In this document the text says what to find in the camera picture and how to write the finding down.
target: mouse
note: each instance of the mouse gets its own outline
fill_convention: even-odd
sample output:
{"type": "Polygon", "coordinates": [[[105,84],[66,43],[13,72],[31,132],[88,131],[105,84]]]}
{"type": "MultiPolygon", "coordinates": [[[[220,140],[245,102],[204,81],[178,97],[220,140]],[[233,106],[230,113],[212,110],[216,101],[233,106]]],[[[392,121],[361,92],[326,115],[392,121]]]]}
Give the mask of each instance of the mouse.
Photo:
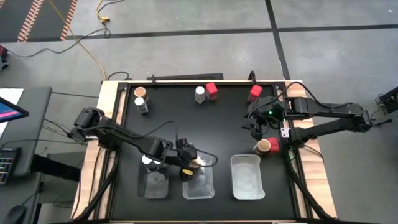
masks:
{"type": "Polygon", "coordinates": [[[24,221],[26,208],[23,205],[17,205],[10,209],[2,224],[21,224],[24,221]]]}

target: yellow cable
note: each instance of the yellow cable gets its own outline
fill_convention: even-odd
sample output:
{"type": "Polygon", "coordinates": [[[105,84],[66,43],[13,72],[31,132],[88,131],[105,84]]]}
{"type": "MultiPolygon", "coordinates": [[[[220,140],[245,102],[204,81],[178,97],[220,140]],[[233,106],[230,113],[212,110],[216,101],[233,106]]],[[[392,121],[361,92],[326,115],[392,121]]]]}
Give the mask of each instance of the yellow cable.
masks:
{"type": "Polygon", "coordinates": [[[97,5],[97,7],[95,8],[95,13],[97,13],[97,16],[99,17],[99,19],[101,19],[101,22],[104,24],[106,22],[109,22],[109,18],[108,17],[103,17],[100,15],[100,12],[98,12],[98,8],[100,7],[100,5],[102,4],[103,0],[99,0],[99,3],[97,5]]]}
{"type": "Polygon", "coordinates": [[[75,39],[76,43],[78,43],[81,47],[83,47],[83,49],[91,56],[91,58],[93,58],[93,60],[95,61],[95,63],[101,68],[102,70],[102,76],[103,76],[103,80],[106,80],[106,75],[105,75],[105,70],[102,66],[101,63],[99,63],[99,61],[97,60],[97,58],[95,58],[86,48],[85,46],[83,46],[83,44],[81,44],[81,41],[79,41],[75,35],[73,34],[70,26],[68,25],[68,23],[66,22],[66,20],[63,18],[61,12],[57,9],[57,7],[55,6],[55,4],[52,2],[52,0],[49,0],[49,3],[51,4],[51,6],[54,8],[54,10],[57,12],[57,14],[61,17],[63,23],[69,28],[70,33],[72,34],[73,38],[75,39]]]}

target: monitor screen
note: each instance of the monitor screen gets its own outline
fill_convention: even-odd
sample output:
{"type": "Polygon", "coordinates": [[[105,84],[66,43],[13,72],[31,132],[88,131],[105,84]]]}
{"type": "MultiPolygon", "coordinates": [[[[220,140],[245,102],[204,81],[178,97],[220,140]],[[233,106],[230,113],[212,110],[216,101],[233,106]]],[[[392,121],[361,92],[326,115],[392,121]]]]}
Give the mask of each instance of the monitor screen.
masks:
{"type": "Polygon", "coordinates": [[[0,123],[23,118],[28,115],[29,112],[26,110],[0,97],[0,123]]]}

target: gray concrete floor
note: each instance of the gray concrete floor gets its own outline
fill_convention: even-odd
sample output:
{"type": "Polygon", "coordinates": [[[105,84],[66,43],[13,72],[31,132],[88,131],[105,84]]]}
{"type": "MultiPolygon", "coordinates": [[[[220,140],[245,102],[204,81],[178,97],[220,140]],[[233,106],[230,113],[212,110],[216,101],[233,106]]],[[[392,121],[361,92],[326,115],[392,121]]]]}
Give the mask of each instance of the gray concrete floor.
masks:
{"type": "MultiPolygon", "coordinates": [[[[72,20],[76,34],[101,28],[96,1],[78,1],[72,20]]],[[[278,27],[398,24],[397,1],[272,0],[278,27]]],[[[108,6],[112,33],[195,29],[270,27],[264,1],[125,0],[108,6]]],[[[292,79],[302,79],[321,101],[360,103],[376,110],[373,99],[398,83],[398,30],[347,30],[281,33],[292,79]]],[[[73,41],[4,44],[15,53],[31,54],[43,47],[61,50],[73,41]]],[[[84,40],[107,74],[124,70],[133,79],[156,75],[223,72],[225,79],[281,79],[274,38],[268,34],[224,34],[84,40]]],[[[52,86],[54,91],[98,96],[101,71],[79,46],[61,55],[50,52],[30,59],[10,56],[11,67],[0,73],[0,87],[52,86]]],[[[47,118],[67,126],[82,107],[96,99],[53,95],[47,118]]],[[[316,119],[315,123],[326,119],[316,119]]],[[[319,138],[338,216],[342,220],[397,223],[397,125],[365,134],[342,132],[319,138]]],[[[42,132],[44,139],[62,136],[42,132]]],[[[84,151],[84,147],[41,142],[40,152],[84,151]]],[[[58,222],[68,209],[44,209],[40,223],[58,222]]]]}

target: wooden board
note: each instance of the wooden board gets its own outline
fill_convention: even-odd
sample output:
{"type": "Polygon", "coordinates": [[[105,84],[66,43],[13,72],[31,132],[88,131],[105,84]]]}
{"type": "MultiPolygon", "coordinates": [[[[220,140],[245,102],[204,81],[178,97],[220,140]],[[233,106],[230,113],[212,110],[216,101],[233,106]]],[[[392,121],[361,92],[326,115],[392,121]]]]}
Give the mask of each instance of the wooden board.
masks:
{"type": "MultiPolygon", "coordinates": [[[[293,81],[300,81],[300,80],[290,80],[290,81],[285,81],[285,80],[258,80],[258,82],[285,82],[286,85],[288,85],[290,82],[293,81]]],[[[105,81],[102,84],[101,87],[101,92],[99,94],[99,99],[98,99],[98,104],[97,108],[103,110],[105,112],[105,115],[107,117],[112,117],[113,115],[113,108],[115,104],[115,98],[116,98],[116,93],[118,89],[118,84],[121,82],[128,82],[128,83],[151,83],[152,81],[105,81]]],[[[158,83],[200,83],[200,82],[241,82],[241,83],[251,83],[250,80],[159,80],[157,81],[158,83]]],[[[123,112],[123,106],[124,106],[124,98],[125,98],[126,92],[123,90],[121,94],[121,99],[120,99],[120,104],[119,104],[119,109],[118,109],[118,114],[116,117],[116,121],[120,123],[121,117],[122,117],[122,112],[123,112]]],[[[292,85],[288,90],[287,90],[288,96],[303,96],[306,97],[305,90],[302,86],[300,85],[292,85]]],[[[295,127],[302,127],[302,128],[308,128],[313,126],[313,121],[310,120],[305,120],[305,121],[294,121],[294,126],[295,127]]],[[[319,144],[317,140],[309,140],[307,143],[310,147],[320,151],[319,144]]],[[[90,191],[92,191],[91,197],[94,196],[98,189],[98,183],[100,181],[100,176],[101,176],[101,168],[103,166],[104,162],[104,153],[105,150],[101,150],[100,147],[98,147],[98,142],[97,141],[90,141],[88,143],[87,151],[86,151],[86,156],[85,156],[85,162],[83,164],[82,170],[81,170],[81,192],[80,192],[80,199],[78,200],[78,191],[76,192],[76,199],[75,199],[75,204],[73,206],[73,211],[75,210],[76,206],[76,214],[74,217],[77,217],[83,209],[88,205],[89,196],[90,196],[90,191]],[[97,162],[96,167],[94,167],[95,160],[97,155],[99,154],[99,159],[97,162]],[[94,185],[91,187],[91,183],[94,178],[94,185]]],[[[333,204],[333,199],[331,197],[331,192],[329,188],[329,183],[328,179],[326,176],[326,171],[325,167],[323,165],[322,159],[314,154],[313,152],[307,151],[305,149],[300,150],[300,155],[302,158],[302,164],[303,164],[303,169],[305,173],[305,181],[307,183],[307,187],[311,194],[314,196],[314,198],[317,200],[317,202],[323,207],[323,209],[330,214],[331,216],[335,217],[336,216],[336,211],[335,211],[335,206],[333,204]]],[[[110,170],[110,167],[112,166],[113,160],[110,160],[109,166],[108,166],[108,171],[110,170]]],[[[298,188],[296,188],[297,191],[297,196],[298,196],[298,203],[299,203],[299,209],[302,217],[306,217],[305,213],[305,205],[304,205],[304,200],[302,197],[302,194],[298,188]]],[[[106,204],[108,202],[108,196],[109,196],[109,188],[103,195],[101,205],[100,205],[100,210],[99,210],[99,218],[105,218],[105,213],[106,213],[106,204]]]]}

